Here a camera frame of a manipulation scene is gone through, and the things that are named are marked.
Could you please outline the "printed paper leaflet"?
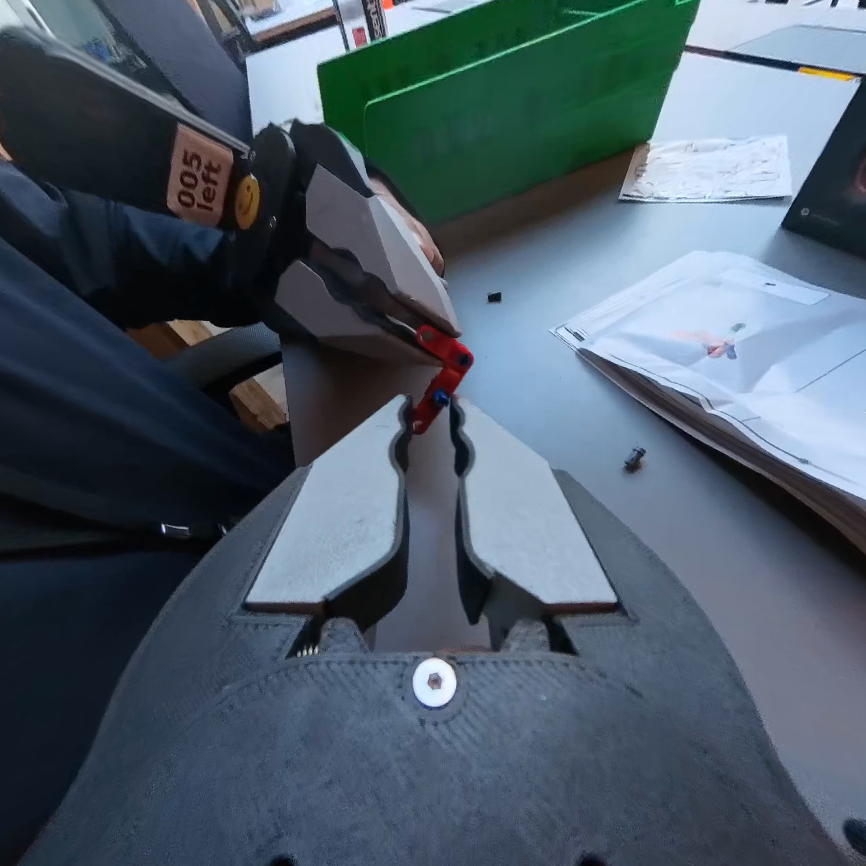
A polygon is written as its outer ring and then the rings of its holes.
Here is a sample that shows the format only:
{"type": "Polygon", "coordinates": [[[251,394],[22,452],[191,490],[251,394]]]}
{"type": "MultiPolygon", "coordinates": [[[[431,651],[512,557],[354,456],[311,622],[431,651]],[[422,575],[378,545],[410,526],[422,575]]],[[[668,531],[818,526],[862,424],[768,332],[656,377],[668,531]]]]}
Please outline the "printed paper leaflet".
{"type": "Polygon", "coordinates": [[[636,147],[619,200],[723,203],[793,194],[785,135],[701,138],[636,147]]]}

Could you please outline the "person's left hand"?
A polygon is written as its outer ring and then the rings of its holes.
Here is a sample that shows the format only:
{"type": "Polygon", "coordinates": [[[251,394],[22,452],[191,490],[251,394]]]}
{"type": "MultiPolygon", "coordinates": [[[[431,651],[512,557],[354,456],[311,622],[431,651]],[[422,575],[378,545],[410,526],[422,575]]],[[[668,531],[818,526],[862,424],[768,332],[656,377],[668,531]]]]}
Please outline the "person's left hand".
{"type": "Polygon", "coordinates": [[[432,266],[434,272],[443,278],[445,275],[445,263],[438,245],[432,238],[427,227],[423,225],[416,217],[411,214],[404,216],[404,220],[415,237],[420,250],[424,253],[428,263],[432,266]]]}

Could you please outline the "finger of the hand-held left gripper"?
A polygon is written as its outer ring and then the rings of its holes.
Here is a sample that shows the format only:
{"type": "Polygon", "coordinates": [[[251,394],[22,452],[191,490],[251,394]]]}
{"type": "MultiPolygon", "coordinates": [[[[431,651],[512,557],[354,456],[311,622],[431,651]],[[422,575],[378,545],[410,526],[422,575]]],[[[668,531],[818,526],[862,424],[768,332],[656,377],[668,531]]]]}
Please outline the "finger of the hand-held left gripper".
{"type": "Polygon", "coordinates": [[[306,220],[312,237],[348,256],[399,307],[451,337],[461,336],[444,280],[407,222],[381,197],[365,196],[318,165],[306,190],[306,220]]]}
{"type": "Polygon", "coordinates": [[[335,299],[325,278],[304,262],[292,263],[283,273],[275,303],[280,313],[331,349],[389,364],[441,366],[406,328],[368,321],[350,305],[335,299]]]}

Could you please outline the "red lego beam blue pin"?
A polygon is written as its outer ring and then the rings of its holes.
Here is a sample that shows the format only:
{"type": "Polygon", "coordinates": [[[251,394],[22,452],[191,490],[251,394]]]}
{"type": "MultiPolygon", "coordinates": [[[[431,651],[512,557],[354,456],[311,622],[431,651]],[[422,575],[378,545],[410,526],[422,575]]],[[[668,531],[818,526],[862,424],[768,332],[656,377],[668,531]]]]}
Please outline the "red lego beam blue pin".
{"type": "Polygon", "coordinates": [[[433,326],[417,329],[417,343],[436,358],[443,369],[465,374],[474,363],[473,354],[462,342],[433,326]]]}
{"type": "Polygon", "coordinates": [[[469,370],[469,367],[444,367],[432,378],[420,402],[413,409],[413,435],[423,435],[441,412],[450,406],[469,370]]]}

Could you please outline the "yellow black strip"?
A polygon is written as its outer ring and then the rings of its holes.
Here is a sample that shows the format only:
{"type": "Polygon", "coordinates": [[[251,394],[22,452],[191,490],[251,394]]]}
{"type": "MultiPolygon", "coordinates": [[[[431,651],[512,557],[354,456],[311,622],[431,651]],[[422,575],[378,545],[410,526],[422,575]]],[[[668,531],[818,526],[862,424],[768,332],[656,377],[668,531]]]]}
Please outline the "yellow black strip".
{"type": "Polygon", "coordinates": [[[831,69],[829,67],[811,66],[807,64],[801,64],[792,60],[781,60],[771,57],[751,55],[730,49],[710,49],[699,46],[686,45],[684,48],[684,52],[691,55],[698,55],[719,60],[730,60],[733,62],[749,64],[752,66],[762,67],[766,69],[777,69],[785,72],[806,74],[812,77],[824,78],[833,81],[861,81],[864,78],[864,73],[842,71],[838,69],[831,69]]]}

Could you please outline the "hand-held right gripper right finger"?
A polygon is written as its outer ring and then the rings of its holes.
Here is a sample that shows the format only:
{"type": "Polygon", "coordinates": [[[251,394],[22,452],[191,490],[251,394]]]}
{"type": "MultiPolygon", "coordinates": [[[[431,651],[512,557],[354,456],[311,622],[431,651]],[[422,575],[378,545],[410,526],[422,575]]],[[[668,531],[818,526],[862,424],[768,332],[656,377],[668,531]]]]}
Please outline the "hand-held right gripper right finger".
{"type": "Polygon", "coordinates": [[[459,594],[501,646],[518,622],[611,614],[620,599],[547,460],[464,397],[449,409],[459,594]]]}

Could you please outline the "person's left forearm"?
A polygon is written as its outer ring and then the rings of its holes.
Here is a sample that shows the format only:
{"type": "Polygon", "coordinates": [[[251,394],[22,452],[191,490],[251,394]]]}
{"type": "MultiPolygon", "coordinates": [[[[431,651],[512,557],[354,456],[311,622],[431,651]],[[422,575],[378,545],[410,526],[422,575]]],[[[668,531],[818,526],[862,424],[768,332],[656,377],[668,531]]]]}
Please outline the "person's left forearm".
{"type": "Polygon", "coordinates": [[[13,297],[66,289],[122,329],[174,319],[243,327],[276,293],[272,263],[252,276],[231,235],[62,189],[6,160],[1,240],[6,311],[13,297]]]}

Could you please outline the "white black printed box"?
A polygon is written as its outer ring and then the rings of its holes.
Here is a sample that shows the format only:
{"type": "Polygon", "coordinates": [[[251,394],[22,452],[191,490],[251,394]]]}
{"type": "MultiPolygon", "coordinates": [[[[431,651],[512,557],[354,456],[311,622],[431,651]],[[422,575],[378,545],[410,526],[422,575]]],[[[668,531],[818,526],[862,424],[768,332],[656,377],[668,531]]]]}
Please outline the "white black printed box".
{"type": "Polygon", "coordinates": [[[387,38],[385,11],[392,6],[390,1],[332,1],[345,51],[387,38]]]}

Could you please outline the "green plastic bin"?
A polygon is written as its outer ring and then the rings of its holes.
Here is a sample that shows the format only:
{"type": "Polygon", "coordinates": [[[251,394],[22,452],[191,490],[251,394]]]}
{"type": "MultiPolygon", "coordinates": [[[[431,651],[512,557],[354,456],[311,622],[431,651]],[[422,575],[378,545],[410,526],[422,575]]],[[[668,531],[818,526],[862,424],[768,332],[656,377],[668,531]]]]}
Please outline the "green plastic bin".
{"type": "Polygon", "coordinates": [[[436,226],[650,140],[698,2],[486,2],[319,64],[324,122],[436,226]]]}

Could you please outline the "open lego instruction booklet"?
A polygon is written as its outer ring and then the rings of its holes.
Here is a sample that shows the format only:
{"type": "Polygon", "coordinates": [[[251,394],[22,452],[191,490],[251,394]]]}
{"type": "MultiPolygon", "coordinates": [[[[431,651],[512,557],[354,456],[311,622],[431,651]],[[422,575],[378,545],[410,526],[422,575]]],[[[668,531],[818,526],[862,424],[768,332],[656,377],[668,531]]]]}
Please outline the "open lego instruction booklet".
{"type": "Polygon", "coordinates": [[[864,299],[696,251],[551,333],[864,553],[864,299]]]}

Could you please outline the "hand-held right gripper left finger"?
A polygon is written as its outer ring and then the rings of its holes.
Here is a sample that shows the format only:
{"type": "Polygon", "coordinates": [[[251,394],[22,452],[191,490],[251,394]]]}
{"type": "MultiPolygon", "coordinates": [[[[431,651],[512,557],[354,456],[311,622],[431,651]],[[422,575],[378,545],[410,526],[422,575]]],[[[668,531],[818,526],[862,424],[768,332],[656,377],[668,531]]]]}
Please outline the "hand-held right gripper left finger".
{"type": "Polygon", "coordinates": [[[398,395],[306,468],[245,598],[258,613],[370,630],[408,584],[412,402],[398,395]]]}

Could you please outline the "black office chair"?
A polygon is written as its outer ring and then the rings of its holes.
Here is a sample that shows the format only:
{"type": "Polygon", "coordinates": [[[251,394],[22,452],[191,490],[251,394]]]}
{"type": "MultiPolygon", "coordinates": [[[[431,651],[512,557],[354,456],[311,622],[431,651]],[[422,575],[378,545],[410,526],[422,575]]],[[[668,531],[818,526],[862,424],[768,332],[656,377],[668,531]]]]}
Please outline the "black office chair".
{"type": "Polygon", "coordinates": [[[249,144],[246,76],[200,12],[185,1],[98,1],[107,18],[164,76],[189,110],[249,144]]]}

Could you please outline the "black lego set box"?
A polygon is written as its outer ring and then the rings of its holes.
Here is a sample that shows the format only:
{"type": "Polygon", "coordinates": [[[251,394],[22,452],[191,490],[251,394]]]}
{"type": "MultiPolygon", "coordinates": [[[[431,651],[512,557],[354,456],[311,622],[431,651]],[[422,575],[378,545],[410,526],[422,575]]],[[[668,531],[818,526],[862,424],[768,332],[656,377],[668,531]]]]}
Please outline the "black lego set box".
{"type": "Polygon", "coordinates": [[[865,258],[865,81],[829,136],[782,228],[865,258]]]}

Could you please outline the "person's dark clothed body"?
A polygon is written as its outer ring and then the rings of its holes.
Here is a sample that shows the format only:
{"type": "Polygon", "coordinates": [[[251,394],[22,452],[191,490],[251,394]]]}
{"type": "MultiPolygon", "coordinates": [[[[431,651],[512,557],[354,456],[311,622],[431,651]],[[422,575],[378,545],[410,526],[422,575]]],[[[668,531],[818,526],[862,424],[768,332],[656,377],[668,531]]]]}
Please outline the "person's dark clothed body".
{"type": "Polygon", "coordinates": [[[171,595],[293,468],[135,329],[66,289],[2,309],[2,864],[54,817],[171,595]]]}

